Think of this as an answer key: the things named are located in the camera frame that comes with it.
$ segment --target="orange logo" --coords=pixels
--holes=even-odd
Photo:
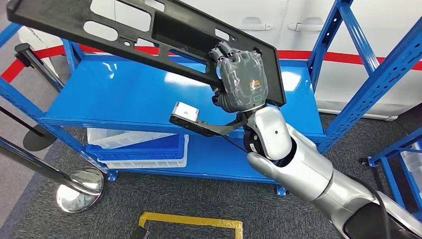
[[[261,83],[258,80],[253,80],[249,83],[251,88],[254,88],[256,86],[259,86]]]

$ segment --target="white plastic crate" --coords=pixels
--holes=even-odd
[[[87,134],[89,144],[98,145],[104,149],[120,148],[174,135],[173,133],[126,131],[104,128],[88,128]]]
[[[412,145],[413,149],[421,150],[422,142],[416,142]],[[409,172],[412,174],[419,189],[419,195],[422,198],[422,153],[403,151],[400,153]]]
[[[183,158],[181,159],[142,159],[142,160],[100,160],[109,169],[134,169],[134,168],[178,168],[186,167],[188,159],[189,135],[185,135]]]

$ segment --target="yellow tape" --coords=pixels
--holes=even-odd
[[[241,221],[144,212],[139,218],[139,225],[141,227],[145,227],[145,222],[147,220],[167,222],[167,223],[181,223],[181,224],[189,224],[189,225],[197,225],[197,226],[233,228],[234,238],[235,239],[243,238],[243,223]]]

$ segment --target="gray carpet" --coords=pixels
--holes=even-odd
[[[328,124],[333,116],[321,115]],[[72,129],[79,139],[84,130]],[[391,195],[380,167],[363,167],[358,159],[382,150],[405,135],[398,122],[361,119],[326,157],[342,172],[357,176]],[[87,163],[61,142],[46,158],[65,172]],[[376,183],[374,172],[380,175]],[[320,212],[293,195],[278,197],[274,186],[256,183],[121,173],[108,183],[92,209],[65,214],[55,203],[57,185],[35,176],[0,230],[0,237],[129,238],[144,211],[221,218],[243,222],[244,238],[340,238]],[[147,222],[151,238],[233,238],[231,229]]]

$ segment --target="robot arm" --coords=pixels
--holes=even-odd
[[[176,104],[171,122],[205,136],[224,136],[242,125],[249,164],[315,205],[345,238],[422,238],[417,219],[383,193],[334,169],[312,141],[284,121],[278,108],[265,104],[268,86],[259,50],[240,51],[222,42],[210,56],[225,88],[214,89],[212,100],[227,112],[239,112],[236,120],[207,125],[198,120],[196,110],[193,117],[178,114],[188,110]]]

